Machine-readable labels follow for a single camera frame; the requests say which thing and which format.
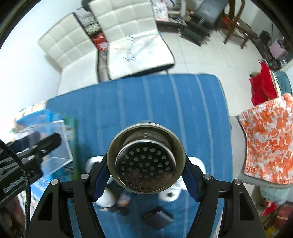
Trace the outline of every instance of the red plastic bag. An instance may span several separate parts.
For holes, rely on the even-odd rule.
[[[92,40],[99,50],[108,50],[108,42],[106,41],[103,33],[99,33],[98,36],[96,38],[92,38]]]

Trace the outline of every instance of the black cable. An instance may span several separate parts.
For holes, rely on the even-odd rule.
[[[28,173],[24,169],[24,165],[21,159],[10,149],[2,140],[0,140],[0,148],[6,151],[18,164],[25,180],[25,233],[28,231],[28,226],[30,224],[30,181],[28,180]]]

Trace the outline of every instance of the white leather cushion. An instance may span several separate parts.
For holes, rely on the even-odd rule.
[[[150,0],[95,0],[89,5],[109,43],[157,30]]]
[[[39,39],[38,44],[63,69],[86,54],[97,51],[73,14],[57,22]]]
[[[57,94],[98,84],[97,52],[93,51],[63,69]]]
[[[110,79],[115,80],[148,69],[174,64],[173,55],[160,35],[138,38],[131,50],[132,54],[135,54],[153,37],[150,45],[136,56],[136,60],[131,61],[125,59],[131,45],[130,40],[111,43],[107,62]]]

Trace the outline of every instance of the red garment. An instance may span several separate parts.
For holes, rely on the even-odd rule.
[[[264,62],[261,62],[260,64],[260,73],[249,79],[252,87],[251,102],[254,106],[277,97],[270,68]]]

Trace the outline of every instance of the clear plastic container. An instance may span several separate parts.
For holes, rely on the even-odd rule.
[[[36,131],[40,133],[40,139],[44,139],[47,136],[57,132],[61,136],[62,140],[59,147],[43,157],[43,162],[41,163],[43,176],[50,175],[73,161],[73,157],[67,141],[65,125],[62,120],[33,125],[21,130],[18,134],[20,135],[20,137],[23,137],[31,135]],[[29,136],[30,146],[33,146],[36,143],[38,143],[38,141],[36,141],[33,136]]]

